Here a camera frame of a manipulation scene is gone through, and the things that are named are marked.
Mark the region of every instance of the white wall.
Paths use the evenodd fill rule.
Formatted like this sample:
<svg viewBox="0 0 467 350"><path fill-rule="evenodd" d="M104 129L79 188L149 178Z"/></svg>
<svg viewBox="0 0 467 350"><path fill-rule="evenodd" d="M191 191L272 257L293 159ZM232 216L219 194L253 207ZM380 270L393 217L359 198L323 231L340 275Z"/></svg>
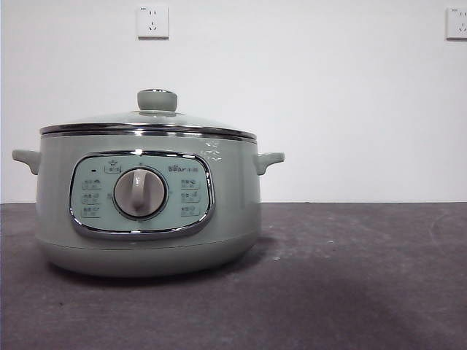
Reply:
<svg viewBox="0 0 467 350"><path fill-rule="evenodd" d="M136 39L141 3L3 0L2 202L34 201L11 150L40 127L150 87L285 152L264 201L467 201L467 42L444 38L467 1L168 0L169 41Z"/></svg>

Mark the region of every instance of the stainless steel rim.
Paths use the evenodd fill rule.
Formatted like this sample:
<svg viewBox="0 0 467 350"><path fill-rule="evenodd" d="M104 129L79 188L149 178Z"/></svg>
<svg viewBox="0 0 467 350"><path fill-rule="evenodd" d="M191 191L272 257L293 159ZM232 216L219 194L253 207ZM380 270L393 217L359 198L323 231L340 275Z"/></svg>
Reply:
<svg viewBox="0 0 467 350"><path fill-rule="evenodd" d="M42 135L53 133L86 132L98 133L101 131L138 131L138 132L172 132L172 133L201 133L204 135L235 136L243 139L256 140L256 135L245 131L238 131L224 128L209 128L192 125L172 125L172 124L124 124L124 123L84 123L84 124L63 124L52 125L42 128Z"/></svg>
<svg viewBox="0 0 467 350"><path fill-rule="evenodd" d="M132 136L176 136L194 137L197 139L225 139L234 141L244 141L256 144L256 139L216 133L194 133L180 131L143 131L143 130L87 130L87 131L64 131L55 133L43 133L42 138L62 137L62 136L95 136L95 135L132 135Z"/></svg>

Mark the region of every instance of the lid knob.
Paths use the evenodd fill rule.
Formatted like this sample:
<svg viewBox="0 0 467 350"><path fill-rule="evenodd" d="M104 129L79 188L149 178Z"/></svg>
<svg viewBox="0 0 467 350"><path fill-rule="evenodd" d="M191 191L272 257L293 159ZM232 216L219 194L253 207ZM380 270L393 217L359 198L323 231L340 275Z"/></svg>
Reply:
<svg viewBox="0 0 467 350"><path fill-rule="evenodd" d="M138 106L142 111L170 111L177 109L177 94L163 89L146 89L138 92Z"/></svg>

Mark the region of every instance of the wall outlet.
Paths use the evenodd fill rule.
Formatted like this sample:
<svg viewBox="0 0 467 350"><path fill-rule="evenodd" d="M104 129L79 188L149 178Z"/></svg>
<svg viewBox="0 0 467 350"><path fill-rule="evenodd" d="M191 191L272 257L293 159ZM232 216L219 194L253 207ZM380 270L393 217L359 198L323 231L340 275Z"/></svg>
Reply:
<svg viewBox="0 0 467 350"><path fill-rule="evenodd" d="M467 7L447 9L447 39L467 39Z"/></svg>
<svg viewBox="0 0 467 350"><path fill-rule="evenodd" d="M169 38L169 8L164 5L140 6L136 11L138 38Z"/></svg>

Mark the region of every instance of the pot base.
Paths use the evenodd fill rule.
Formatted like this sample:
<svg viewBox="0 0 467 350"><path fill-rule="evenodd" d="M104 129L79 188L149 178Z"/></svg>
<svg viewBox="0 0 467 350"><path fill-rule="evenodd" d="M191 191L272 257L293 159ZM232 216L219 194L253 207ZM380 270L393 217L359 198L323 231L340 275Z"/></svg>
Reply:
<svg viewBox="0 0 467 350"><path fill-rule="evenodd" d="M82 249L39 240L53 264L71 271L106 277L150 277L213 268L235 259L255 243L257 233L210 244L159 249Z"/></svg>

